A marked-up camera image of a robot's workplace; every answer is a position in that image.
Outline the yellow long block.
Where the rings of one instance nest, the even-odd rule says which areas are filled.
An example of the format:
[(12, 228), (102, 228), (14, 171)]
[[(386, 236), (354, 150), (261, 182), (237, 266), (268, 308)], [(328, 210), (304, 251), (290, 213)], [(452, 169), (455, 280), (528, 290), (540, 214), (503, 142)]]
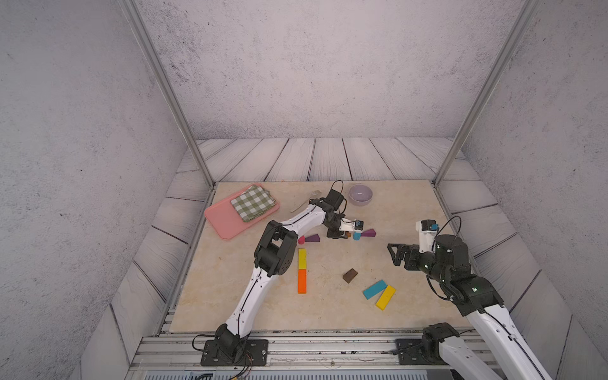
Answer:
[(378, 307), (380, 310), (385, 310), (388, 304), (390, 303), (392, 297), (394, 297), (395, 293), (395, 288), (393, 288), (392, 286), (387, 286), (382, 292), (378, 301), (376, 302), (376, 307)]
[(306, 270), (307, 269), (307, 250), (299, 249), (298, 251), (298, 269)]

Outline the dark brown block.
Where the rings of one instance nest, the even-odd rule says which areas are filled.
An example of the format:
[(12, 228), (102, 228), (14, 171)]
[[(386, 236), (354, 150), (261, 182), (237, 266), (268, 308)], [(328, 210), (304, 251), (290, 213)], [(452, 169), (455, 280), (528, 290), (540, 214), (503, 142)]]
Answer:
[(343, 275), (343, 280), (346, 283), (351, 283), (354, 278), (356, 278), (358, 276), (359, 272), (356, 271), (356, 269), (349, 269), (344, 275)]

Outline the orange long block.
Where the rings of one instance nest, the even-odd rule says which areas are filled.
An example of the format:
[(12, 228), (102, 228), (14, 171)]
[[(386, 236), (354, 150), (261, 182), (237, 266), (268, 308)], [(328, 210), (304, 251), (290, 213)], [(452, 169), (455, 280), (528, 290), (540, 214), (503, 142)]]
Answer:
[(298, 293), (303, 295), (307, 292), (307, 270), (299, 269), (298, 271)]

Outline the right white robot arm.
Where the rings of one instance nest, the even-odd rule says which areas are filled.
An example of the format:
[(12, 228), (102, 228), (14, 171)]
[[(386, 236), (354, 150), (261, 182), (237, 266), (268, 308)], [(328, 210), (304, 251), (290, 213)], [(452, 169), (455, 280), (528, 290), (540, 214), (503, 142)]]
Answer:
[[(429, 248), (421, 244), (389, 244), (387, 248), (394, 265), (420, 271), (428, 283), (438, 283), (440, 289), (435, 294), (457, 307), (509, 379), (549, 379), (549, 372), (516, 328), (498, 291), (486, 278), (473, 274), (465, 242), (442, 234), (431, 243)], [(402, 364), (448, 365), (463, 379), (499, 377), (446, 322), (425, 328), (417, 344), (399, 340), (396, 353)]]

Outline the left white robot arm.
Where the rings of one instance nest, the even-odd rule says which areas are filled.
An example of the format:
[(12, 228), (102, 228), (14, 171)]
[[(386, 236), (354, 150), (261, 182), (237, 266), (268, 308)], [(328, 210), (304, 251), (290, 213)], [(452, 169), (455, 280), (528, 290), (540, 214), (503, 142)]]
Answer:
[(250, 281), (231, 316), (215, 332), (214, 342), (223, 354), (235, 357), (244, 351), (271, 285), (291, 266), (299, 238), (317, 226), (325, 226), (328, 237), (334, 239), (363, 231), (361, 221), (346, 218), (325, 198), (312, 199), (304, 211), (288, 220), (270, 221), (256, 246)]

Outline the lilac bowl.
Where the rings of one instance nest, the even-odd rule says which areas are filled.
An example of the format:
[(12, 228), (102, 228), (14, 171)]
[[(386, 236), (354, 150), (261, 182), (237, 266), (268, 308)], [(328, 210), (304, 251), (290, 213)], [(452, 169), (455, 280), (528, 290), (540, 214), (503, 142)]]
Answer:
[(362, 184), (354, 184), (348, 190), (348, 196), (350, 201), (359, 207), (366, 206), (370, 204), (373, 198), (373, 191), (367, 185)]

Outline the green checkered cloth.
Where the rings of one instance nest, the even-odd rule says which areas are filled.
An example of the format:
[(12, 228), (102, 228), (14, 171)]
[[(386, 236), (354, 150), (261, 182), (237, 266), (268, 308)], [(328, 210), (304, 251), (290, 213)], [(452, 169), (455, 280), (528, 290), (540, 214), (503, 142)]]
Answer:
[(276, 205), (271, 193), (259, 185), (251, 185), (241, 195), (232, 199), (231, 205), (244, 223), (251, 222)]

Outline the pink plastic tray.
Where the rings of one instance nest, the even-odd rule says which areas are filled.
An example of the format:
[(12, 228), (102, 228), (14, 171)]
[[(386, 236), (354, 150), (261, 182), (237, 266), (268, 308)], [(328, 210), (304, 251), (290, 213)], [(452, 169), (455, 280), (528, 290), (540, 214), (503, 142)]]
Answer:
[(266, 189), (260, 183), (253, 183), (253, 184), (246, 185), (244, 188), (239, 189), (237, 192), (231, 194), (230, 196), (225, 197), (225, 198), (221, 199), (220, 201), (212, 204), (212, 206), (210, 206), (204, 212), (205, 218), (207, 219), (207, 221), (209, 221), (209, 223), (212, 225), (215, 232), (218, 234), (218, 236), (221, 237), (221, 239), (231, 240), (231, 239), (235, 238), (240, 233), (246, 231), (250, 227), (254, 226), (255, 224), (262, 221), (264, 218), (277, 212), (280, 209), (280, 202), (278, 201), (277, 198), (275, 198), (275, 196), (273, 196), (271, 194), (274, 197), (275, 202), (276, 202), (275, 207), (273, 207), (271, 210), (266, 212), (264, 215), (261, 215), (261, 217), (256, 218), (255, 220), (253, 220), (251, 222), (244, 223), (242, 221), (241, 217), (238, 215), (238, 213), (232, 207), (231, 201), (232, 201), (232, 199), (241, 195), (251, 185), (259, 185), (259, 186), (263, 187), (264, 189)]

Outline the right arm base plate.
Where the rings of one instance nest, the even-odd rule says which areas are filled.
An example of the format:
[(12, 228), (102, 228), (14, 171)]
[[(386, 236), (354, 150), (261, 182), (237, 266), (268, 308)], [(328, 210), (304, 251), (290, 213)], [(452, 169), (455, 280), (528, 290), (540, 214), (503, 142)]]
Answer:
[(427, 337), (421, 339), (397, 339), (393, 354), (402, 366), (446, 366), (440, 356), (440, 341)]

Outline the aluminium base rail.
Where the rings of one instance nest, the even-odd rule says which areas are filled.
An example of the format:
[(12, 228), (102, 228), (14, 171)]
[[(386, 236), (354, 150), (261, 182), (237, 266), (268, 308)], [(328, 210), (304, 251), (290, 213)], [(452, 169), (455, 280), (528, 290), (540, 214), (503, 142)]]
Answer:
[[(461, 335), (469, 348), (499, 376), (487, 344), (475, 332)], [(331, 334), (255, 333), (268, 340), (264, 367), (202, 367), (207, 337), (192, 334), (145, 338), (136, 350), (128, 379), (463, 379), (450, 366), (402, 366), (393, 354), (397, 339), (420, 339), (413, 331)]]

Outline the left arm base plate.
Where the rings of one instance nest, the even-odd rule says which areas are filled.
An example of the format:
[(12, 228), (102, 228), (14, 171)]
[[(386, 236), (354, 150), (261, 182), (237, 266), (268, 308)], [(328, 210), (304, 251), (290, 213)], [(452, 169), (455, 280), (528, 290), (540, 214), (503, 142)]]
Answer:
[(269, 354), (268, 340), (239, 342), (232, 352), (221, 348), (218, 340), (208, 340), (203, 348), (202, 367), (264, 367)]

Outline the right aluminium frame post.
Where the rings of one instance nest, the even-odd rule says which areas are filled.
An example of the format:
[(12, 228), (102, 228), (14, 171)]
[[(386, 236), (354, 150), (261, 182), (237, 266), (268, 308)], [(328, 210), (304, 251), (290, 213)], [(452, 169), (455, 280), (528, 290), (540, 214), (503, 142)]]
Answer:
[(451, 147), (448, 150), (438, 173), (435, 175), (432, 181), (434, 189), (438, 189), (442, 181), (446, 178), (446, 175), (448, 174), (453, 162), (456, 160), (459, 151), (462, 149), (464, 143), (477, 123), (478, 118), (482, 114), (484, 107), (491, 98), (493, 91), (497, 87), (503, 72), (508, 66), (513, 55), (516, 53), (516, 49), (524, 37), (530, 23), (534, 20), (540, 4), (541, 1), (538, 0), (527, 0), (523, 2), (522, 9), (517, 16), (511, 31), (508, 33), (505, 42), (500, 48), (497, 57), (495, 58), (491, 69), (489, 70), (489, 73), (480, 88), (480, 91), (478, 92), (478, 95), (471, 105), (470, 110), (467, 112), (456, 136), (452, 140)]

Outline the aluminium frame post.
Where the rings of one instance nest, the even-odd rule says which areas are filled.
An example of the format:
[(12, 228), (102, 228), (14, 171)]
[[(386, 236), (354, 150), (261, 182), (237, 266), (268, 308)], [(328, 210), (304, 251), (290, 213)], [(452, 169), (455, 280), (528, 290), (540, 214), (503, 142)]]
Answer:
[(503, 72), (508, 66), (513, 55), (516, 53), (516, 49), (524, 37), (530, 23), (534, 20), (540, 4), (541, 1), (538, 0), (527, 0), (523, 2), (522, 9), (517, 16), (511, 31), (508, 33), (505, 42), (500, 48), (497, 57), (495, 58), (491, 69), (489, 70), (489, 73), (480, 88), (480, 91), (478, 92), (478, 95), (471, 105), (470, 110), (467, 112), (456, 136), (452, 140), (451, 147), (448, 150), (438, 173), (435, 175), (432, 181), (434, 189), (438, 189), (442, 181), (446, 178), (446, 175), (448, 174), (453, 162), (456, 160), (459, 151), (462, 149), (464, 143), (477, 123), (478, 118), (482, 114), (484, 107), (491, 98), (493, 91), (497, 87)]
[(213, 188), (215, 186), (215, 181), (213, 180), (210, 170), (204, 161), (203, 155), (200, 153), (199, 145), (196, 143), (193, 131), (188, 124), (188, 120), (177, 99), (174, 88), (172, 87), (169, 77), (162, 65), (158, 52), (154, 46), (154, 42), (147, 31), (147, 27), (145, 26), (144, 20), (138, 10), (136, 1), (120, 0), (119, 4), (126, 16), (126, 19), (128, 20), (129, 25), (131, 26), (131, 31), (133, 32), (137, 43), (142, 50), (148, 66), (152, 70), (155, 81), (158, 84), (158, 88), (161, 90), (161, 94), (169, 106), (169, 110), (171, 111), (176, 125), (186, 142), (188, 150), (193, 156), (196, 166), (202, 173), (207, 185)]

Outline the left aluminium frame post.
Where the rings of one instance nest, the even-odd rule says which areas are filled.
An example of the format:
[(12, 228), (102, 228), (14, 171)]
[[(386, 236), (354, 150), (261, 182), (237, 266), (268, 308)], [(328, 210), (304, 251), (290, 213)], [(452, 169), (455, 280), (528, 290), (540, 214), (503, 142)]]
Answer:
[(129, 25), (131, 26), (131, 31), (133, 32), (137, 43), (142, 50), (148, 66), (152, 70), (155, 81), (158, 84), (158, 88), (161, 90), (161, 94), (169, 106), (169, 110), (171, 111), (176, 125), (186, 142), (188, 150), (193, 156), (196, 166), (202, 173), (207, 185), (213, 188), (215, 186), (215, 181), (213, 180), (210, 170), (204, 161), (203, 155), (200, 153), (199, 145), (196, 143), (193, 131), (188, 124), (188, 120), (177, 99), (174, 88), (172, 87), (169, 77), (162, 65), (158, 52), (154, 46), (154, 42), (147, 31), (147, 27), (145, 26), (144, 20), (138, 10), (136, 1), (120, 0), (119, 4), (126, 16), (126, 19), (128, 20)]

